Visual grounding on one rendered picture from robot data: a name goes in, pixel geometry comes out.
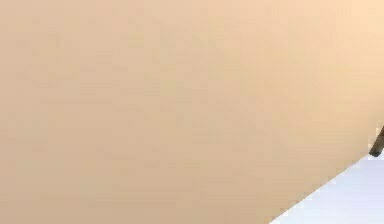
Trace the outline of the dark brown furniture leg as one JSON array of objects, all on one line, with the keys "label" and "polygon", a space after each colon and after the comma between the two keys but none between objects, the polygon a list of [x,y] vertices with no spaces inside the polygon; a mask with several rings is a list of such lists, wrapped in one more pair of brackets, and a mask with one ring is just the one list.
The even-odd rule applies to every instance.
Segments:
[{"label": "dark brown furniture leg", "polygon": [[369,151],[369,154],[373,157],[378,157],[384,150],[384,126],[380,129],[377,137]]}]

